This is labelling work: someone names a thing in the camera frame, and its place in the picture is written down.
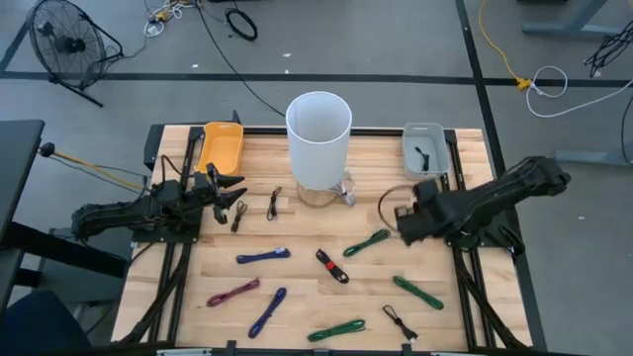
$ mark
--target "black fan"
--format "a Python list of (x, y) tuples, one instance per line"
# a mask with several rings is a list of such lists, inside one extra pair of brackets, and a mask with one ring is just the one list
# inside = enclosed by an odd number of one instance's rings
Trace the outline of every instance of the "black fan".
[[(41, 0), (28, 16), (31, 45), (49, 81), (103, 107), (83, 90), (105, 76), (109, 61), (123, 57), (121, 44), (65, 0)], [(117, 44), (117, 53), (106, 54), (101, 34)]]

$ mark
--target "gray plastic bin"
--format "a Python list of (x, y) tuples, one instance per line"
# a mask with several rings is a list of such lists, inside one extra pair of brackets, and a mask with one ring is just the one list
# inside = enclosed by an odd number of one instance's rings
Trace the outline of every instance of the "gray plastic bin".
[[(416, 147), (429, 154), (428, 171), (422, 171), (424, 159)], [(403, 130), (403, 157), (408, 179), (432, 179), (450, 170), (444, 128), (432, 123), (409, 123)]]

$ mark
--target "orange tray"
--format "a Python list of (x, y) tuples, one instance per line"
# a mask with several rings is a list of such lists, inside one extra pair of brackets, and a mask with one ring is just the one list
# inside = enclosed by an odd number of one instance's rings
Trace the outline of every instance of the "orange tray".
[(240, 124), (206, 124), (198, 171), (206, 173), (207, 164), (213, 163), (220, 174), (238, 174), (243, 145), (244, 128)]

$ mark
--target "white cylindrical container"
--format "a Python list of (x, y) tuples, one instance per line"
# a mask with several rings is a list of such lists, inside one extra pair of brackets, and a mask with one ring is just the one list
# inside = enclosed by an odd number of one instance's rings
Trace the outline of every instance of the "white cylindrical container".
[(326, 190), (340, 182), (352, 112), (343, 99), (326, 92), (306, 93), (286, 111), (293, 175), (307, 189)]

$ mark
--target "gray floor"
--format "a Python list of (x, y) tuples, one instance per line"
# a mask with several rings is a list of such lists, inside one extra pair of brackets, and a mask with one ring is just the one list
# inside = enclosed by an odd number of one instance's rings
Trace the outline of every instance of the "gray floor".
[[(33, 2), (6, 0), (0, 4), (0, 50), (13, 40)], [(142, 45), (141, 1), (75, 3), (121, 40), (126, 53)], [(484, 76), (509, 77), (477, 28), (480, 1), (465, 3)], [(530, 77), (542, 65), (552, 64), (566, 70), (570, 78), (587, 79), (583, 60), (598, 42), (527, 37), (520, 31), (522, 21), (569, 19), (580, 5), (581, 1), (543, 6), (491, 0), (485, 24), (519, 75)], [(218, 16), (225, 7), (206, 6)], [(229, 38), (228, 28), (213, 20), (209, 23), (226, 56), (243, 73), (472, 75), (452, 1), (259, 0), (242, 2), (240, 7), (259, 28), (257, 42)], [(594, 23), (622, 27), (631, 15), (633, 6), (627, 0), (613, 0)], [(630, 79), (632, 55), (630, 50), (625, 52), (601, 70), (600, 79)], [(8, 70), (43, 71), (28, 38)], [(118, 63), (113, 71), (230, 73), (193, 10), (185, 10), (182, 20), (170, 22), (161, 36), (147, 42), (146, 51)], [(307, 91), (337, 93), (349, 102), (355, 126), (436, 122), (445, 127), (484, 129), (471, 85), (256, 82), (251, 87), (280, 110)], [(526, 155), (551, 156), (557, 148), (613, 149), (619, 145), (626, 94), (565, 117), (538, 119), (527, 111), (523, 92), (512, 87), (487, 89), (508, 166)], [(572, 88), (556, 101), (534, 96), (533, 105), (540, 112), (553, 113), (613, 90)], [(43, 119), (44, 139), (54, 141), (59, 150), (137, 171), (144, 169), (142, 146), (154, 123), (222, 119), (237, 109), (248, 125), (283, 124), (237, 82), (102, 81), (88, 91), (106, 107), (98, 109), (45, 81), (0, 80), (0, 120)], [(633, 139), (631, 125), (626, 130), (629, 139)], [(563, 167), (574, 179), (568, 192), (517, 207), (549, 349), (628, 355), (633, 348), (633, 239), (628, 220), (633, 171), (580, 164)], [(132, 193), (38, 158), (16, 220), (40, 229), (66, 226), (72, 212), (86, 202), (132, 197)], [(99, 312), (90, 311), (86, 325)], [(110, 315), (95, 332), (96, 342), (108, 339), (113, 321)]]

